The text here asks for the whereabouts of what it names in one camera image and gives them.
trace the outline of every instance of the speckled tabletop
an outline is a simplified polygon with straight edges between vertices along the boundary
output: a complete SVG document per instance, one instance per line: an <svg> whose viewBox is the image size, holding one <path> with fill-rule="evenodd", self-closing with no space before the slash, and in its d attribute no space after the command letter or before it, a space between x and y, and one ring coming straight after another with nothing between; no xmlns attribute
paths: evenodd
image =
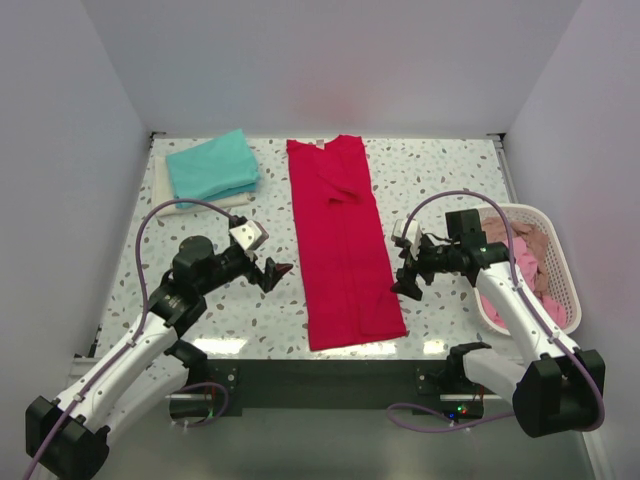
<svg viewBox="0 0 640 480"><path fill-rule="evenodd" d="M316 139L299 139L315 142ZM206 139L156 139L151 156L184 150ZM405 217L424 198L467 188L498 202L508 202L507 188L490 140L364 139L373 190L394 270L401 264L389 239L394 221ZM259 288L236 280L207 295L209 307L184 339L210 357L251 359L424 359L444 358L459 343L484 340L498 353L518 357L513 341L488 332L467 280L439 275L423 286L422 301L402 298L409 330L406 337L367 345L311 352L307 310L299 270L285 138L253 138L263 179L251 204L233 213L262 223L270 239L259 250L260 265L273 257L294 269L265 296ZM104 355L122 336L141 309L133 245L142 218L151 209L153 166L149 163L140 187L116 280L102 318L96 356ZM448 197L418 215L425 231L446 233L444 212L477 205L471 197ZM160 281L179 243L190 235L205 235L223 249L228 245L226 222L215 212L189 213L150 222L142 244L142 261L150 291Z"/></svg>

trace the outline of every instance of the gray floor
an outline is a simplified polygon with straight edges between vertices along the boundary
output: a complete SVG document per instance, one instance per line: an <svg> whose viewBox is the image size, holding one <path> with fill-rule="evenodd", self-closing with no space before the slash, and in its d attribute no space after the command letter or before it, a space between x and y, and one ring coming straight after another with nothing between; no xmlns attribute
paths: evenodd
<svg viewBox="0 0 640 480"><path fill-rule="evenodd" d="M167 412L160 405L125 433L96 479L594 478L579 434L534 440L514 419L472 434L423 435L378 411L248 410L184 434Z"/></svg>

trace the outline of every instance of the folded cloth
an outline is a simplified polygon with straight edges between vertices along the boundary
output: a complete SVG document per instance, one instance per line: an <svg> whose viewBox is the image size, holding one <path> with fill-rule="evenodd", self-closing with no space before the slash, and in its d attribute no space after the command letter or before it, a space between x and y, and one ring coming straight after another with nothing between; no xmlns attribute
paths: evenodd
<svg viewBox="0 0 640 480"><path fill-rule="evenodd" d="M287 153L311 350L405 336L362 139Z"/></svg>
<svg viewBox="0 0 640 480"><path fill-rule="evenodd" d="M260 179L258 162L242 130L167 155L175 198L213 201L253 192ZM188 204L178 204L187 208Z"/></svg>
<svg viewBox="0 0 640 480"><path fill-rule="evenodd" d="M527 249L527 244L522 237L515 237L513 239L513 255L516 259L516 265L520 268L520 273L522 273L525 283L531 290L533 290L536 283L536 276L538 275L538 261ZM560 328L566 327L567 311L565 308L546 294L539 297L539 300L555 324ZM487 317L489 317L489 320L499 327L507 328L504 321L498 314L498 311L493 305L491 305L491 302L489 302L489 299L484 295L481 295L480 301L482 303L482 309L484 310L484 313L486 313Z"/></svg>
<svg viewBox="0 0 640 480"><path fill-rule="evenodd" d="M538 298L549 295L549 273L545 258L547 256L547 247L549 246L549 237L541 232L538 227L530 223L510 222L513 234L524 238L527 249L533 254L538 261L538 275L536 276L536 285L532 288L533 293ZM482 229L487 234L489 243L502 242L507 238L507 232L504 223L500 217L489 217L482 221Z"/></svg>
<svg viewBox="0 0 640 480"><path fill-rule="evenodd" d="M167 169L167 159L161 155L155 155L152 158L154 173L153 173L153 187L151 189L151 204L152 207L157 207L161 203L167 200L172 200L173 189L171 188L171 180L169 179L169 170ZM239 205L247 205L251 202L251 195L249 193L237 193L230 197L221 198L210 202L212 205L220 208L237 207ZM177 213L198 213L209 210L202 205L191 205L189 208L178 208L176 205L169 205L160 210L156 215L164 217L166 215L175 215Z"/></svg>

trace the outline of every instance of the brown cloth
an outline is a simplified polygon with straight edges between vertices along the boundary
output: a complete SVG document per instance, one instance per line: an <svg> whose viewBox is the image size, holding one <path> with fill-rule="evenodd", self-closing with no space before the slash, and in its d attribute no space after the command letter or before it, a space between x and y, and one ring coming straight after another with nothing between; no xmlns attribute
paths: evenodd
<svg viewBox="0 0 640 480"><path fill-rule="evenodd" d="M530 223L511 222L513 234L522 237L527 244L527 251L538 261L538 274L536 275L535 289L533 293L541 298L549 294L549 274L544 262L549 246L549 237L542 233L538 227ZM482 221L482 229L487 234L489 243L502 242L507 238L504 223L500 217L488 217Z"/></svg>

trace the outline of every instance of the white folded cloth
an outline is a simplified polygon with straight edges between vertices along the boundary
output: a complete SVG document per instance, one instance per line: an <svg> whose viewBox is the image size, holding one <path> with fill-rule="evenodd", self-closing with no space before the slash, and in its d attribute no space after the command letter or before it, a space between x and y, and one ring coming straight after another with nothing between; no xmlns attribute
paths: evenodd
<svg viewBox="0 0 640 480"><path fill-rule="evenodd" d="M154 176L153 188L151 189L151 204L155 208L161 203L173 199L174 196L173 188L171 187L171 179L169 178L167 158L162 155L154 155L152 163L154 168ZM246 192L231 195L227 198L220 198L214 202L211 202L211 205L215 205L216 207L220 208L229 208L237 207L239 205L247 205L248 203L251 203L251 195L249 194L249 192ZM189 208L178 208L175 205L169 205L168 207L160 210L156 215L159 217L164 217L167 215L176 215L180 213L198 213L205 210L208 210L207 207L204 207L202 205L194 205L193 207Z"/></svg>

